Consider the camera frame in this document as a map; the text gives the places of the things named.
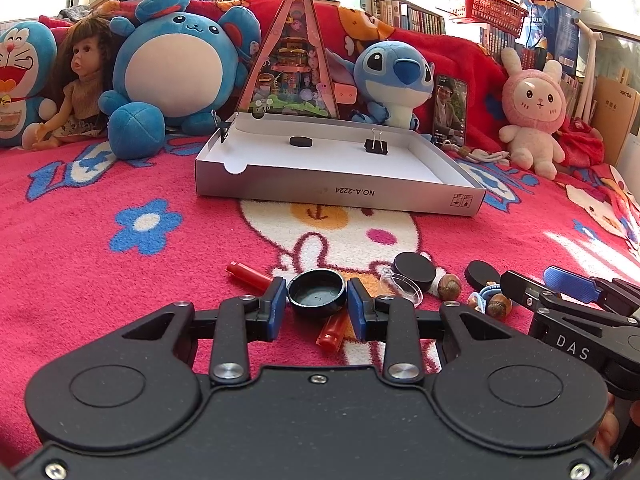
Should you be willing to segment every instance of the metal pivot bolt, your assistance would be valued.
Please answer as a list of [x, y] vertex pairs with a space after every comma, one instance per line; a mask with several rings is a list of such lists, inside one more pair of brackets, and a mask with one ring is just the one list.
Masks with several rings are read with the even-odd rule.
[[312, 375], [309, 381], [313, 384], [325, 384], [329, 378], [326, 375]]
[[396, 363], [388, 371], [394, 379], [415, 379], [420, 373], [418, 367], [411, 363]]
[[47, 475], [48, 478], [51, 478], [51, 480], [65, 480], [66, 469], [60, 464], [53, 462], [51, 464], [47, 464], [44, 468], [44, 474]]
[[213, 367], [213, 374], [219, 379], [237, 379], [244, 374], [238, 363], [221, 363]]
[[591, 474], [591, 468], [589, 464], [577, 464], [571, 469], [569, 478], [571, 480], [586, 480]]

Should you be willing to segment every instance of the phone screen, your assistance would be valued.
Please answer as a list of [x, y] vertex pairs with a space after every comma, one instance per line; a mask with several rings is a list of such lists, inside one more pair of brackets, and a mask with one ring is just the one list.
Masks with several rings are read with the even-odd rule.
[[466, 83], [446, 75], [436, 77], [431, 142], [445, 140], [464, 146], [466, 131]]

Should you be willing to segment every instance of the doll hair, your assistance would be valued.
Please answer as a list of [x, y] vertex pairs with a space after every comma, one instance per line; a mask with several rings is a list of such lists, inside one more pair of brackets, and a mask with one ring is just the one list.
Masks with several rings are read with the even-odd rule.
[[[555, 133], [562, 123], [564, 122], [564, 115], [566, 110], [566, 100], [564, 98], [564, 92], [560, 88], [559, 81], [562, 77], [562, 65], [556, 60], [551, 59], [546, 62], [543, 72], [540, 70], [523, 70], [520, 62], [520, 57], [513, 48], [504, 48], [501, 51], [502, 64], [504, 65], [509, 78], [504, 84], [502, 89], [502, 109], [511, 124], [516, 126], [523, 126], [526, 128], [535, 128], [542, 132], [552, 134]], [[542, 80], [551, 85], [560, 97], [560, 104], [558, 107], [558, 116], [552, 120], [545, 121], [540, 119], [533, 119], [523, 115], [517, 108], [514, 102], [514, 94], [516, 88], [523, 80], [529, 80], [532, 83], [532, 90], [535, 92], [535, 83], [532, 80]]]
[[122, 40], [111, 32], [109, 20], [103, 14], [90, 14], [69, 27], [65, 39], [58, 47], [58, 54], [49, 79], [50, 91], [54, 94], [58, 104], [63, 99], [63, 88], [78, 79], [78, 75], [71, 70], [71, 60], [74, 56], [74, 46], [80, 41], [92, 37], [98, 38], [100, 60], [102, 62], [102, 90], [110, 90], [113, 86], [113, 66]]

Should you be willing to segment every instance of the gray cloth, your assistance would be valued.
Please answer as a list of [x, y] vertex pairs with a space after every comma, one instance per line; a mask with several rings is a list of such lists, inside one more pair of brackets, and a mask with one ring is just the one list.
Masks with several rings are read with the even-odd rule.
[[62, 9], [58, 15], [61, 20], [71, 20], [72, 22], [79, 22], [85, 16], [91, 13], [91, 7], [88, 5], [76, 5], [73, 7], [67, 7]]

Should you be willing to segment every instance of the toy tower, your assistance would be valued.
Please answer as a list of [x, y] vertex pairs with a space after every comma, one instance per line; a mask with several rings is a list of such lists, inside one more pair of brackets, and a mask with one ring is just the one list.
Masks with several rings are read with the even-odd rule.
[[313, 0], [282, 1], [238, 111], [339, 118]]

